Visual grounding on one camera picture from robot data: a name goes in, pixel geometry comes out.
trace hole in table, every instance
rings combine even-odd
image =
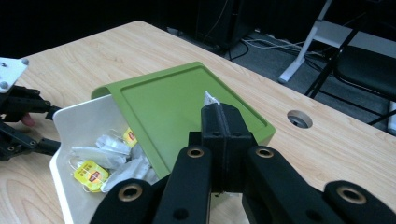
[[[288,113],[289,121],[299,128],[307,129],[312,127],[313,121],[306,115],[304,112],[300,110],[291,110]]]

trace black chair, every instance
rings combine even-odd
[[[376,114],[379,118],[368,122],[368,124],[373,125],[395,115],[396,109],[386,114],[380,114],[374,110],[357,105],[320,89],[332,72],[338,80],[349,86],[368,91],[389,101],[396,102],[396,59],[367,49],[360,49],[348,45],[364,24],[367,24],[368,20],[369,14],[367,13],[366,16],[361,18],[361,24],[354,28],[344,43],[341,44],[341,47],[335,52],[334,56],[323,68],[322,72],[309,87],[305,95],[314,99],[318,92],[322,92],[340,101]]]

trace chair leg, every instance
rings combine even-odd
[[[383,119],[387,119],[387,118],[389,118],[389,117],[391,117],[391,116],[393,116],[393,115],[395,115],[395,114],[396,114],[396,109],[390,111],[388,114],[385,114],[385,115],[379,117],[378,119],[375,119],[375,120],[373,120],[373,121],[371,121],[371,122],[368,122],[367,124],[373,125],[373,124],[378,123],[379,121],[381,121],[381,120],[383,120]]]
[[[319,74],[318,78],[311,84],[311,86],[306,91],[305,95],[314,99],[317,96],[323,83],[326,81],[329,74],[332,72],[335,62],[333,60],[329,61],[328,64],[323,68],[323,71]]]

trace white container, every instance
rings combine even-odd
[[[50,161],[65,223],[89,223],[104,193],[88,193],[71,175],[72,147],[94,146],[97,137],[108,130],[123,132],[128,124],[111,95],[59,110],[53,117],[61,147]]]

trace wooden table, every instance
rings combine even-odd
[[[265,77],[141,21],[27,57],[29,68],[17,84],[41,91],[54,105],[90,100],[104,84],[173,66],[202,62],[276,127],[269,146],[280,151],[317,189],[344,179],[371,191],[396,211],[396,137],[285,88]],[[301,129],[288,120],[299,110],[313,120]],[[43,115],[37,125],[16,128],[32,136],[59,140]],[[50,174],[51,157],[19,156],[0,162],[0,223],[62,223],[63,215]],[[248,222],[231,198],[212,209],[212,223]]]

